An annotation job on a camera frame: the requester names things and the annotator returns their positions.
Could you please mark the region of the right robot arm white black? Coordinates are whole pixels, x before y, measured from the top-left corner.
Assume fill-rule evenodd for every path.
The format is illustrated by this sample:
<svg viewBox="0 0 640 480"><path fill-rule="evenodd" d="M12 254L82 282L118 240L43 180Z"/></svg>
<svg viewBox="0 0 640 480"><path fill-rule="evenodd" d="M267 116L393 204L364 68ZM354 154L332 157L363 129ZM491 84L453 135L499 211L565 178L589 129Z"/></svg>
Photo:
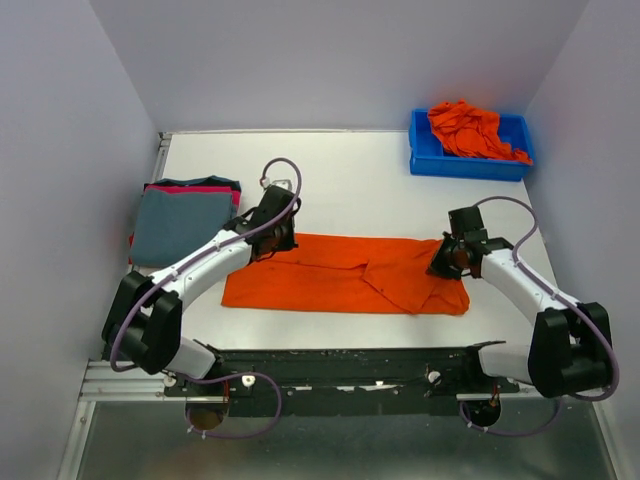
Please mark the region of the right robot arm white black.
<svg viewBox="0 0 640 480"><path fill-rule="evenodd" d="M532 326L526 345L494 341L477 348L477 357L460 367L460 379L480 392L496 377L533 386L542 396L572 396L597 402L619 384L609 315L597 302L585 303L564 293L521 257L521 241L492 237L480 206L448 213L449 231L432 257L428 274L447 280L465 276L497 289Z"/></svg>

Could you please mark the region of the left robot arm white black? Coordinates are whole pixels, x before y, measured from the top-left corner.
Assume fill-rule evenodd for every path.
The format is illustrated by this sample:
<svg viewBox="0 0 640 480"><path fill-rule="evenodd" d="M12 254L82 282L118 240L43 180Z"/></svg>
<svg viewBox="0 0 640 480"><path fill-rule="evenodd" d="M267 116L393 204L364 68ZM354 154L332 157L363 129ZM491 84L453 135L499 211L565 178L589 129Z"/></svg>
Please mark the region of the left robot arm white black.
<svg viewBox="0 0 640 480"><path fill-rule="evenodd" d="M201 395L214 393L222 380L212 347L182 335L185 310L226 277L263 257L297 247L294 217L302 200L278 184L264 190L258 206L229 220L199 249L145 276L128 273L120 282L102 329L117 372L117 359L153 375L187 377Z"/></svg>

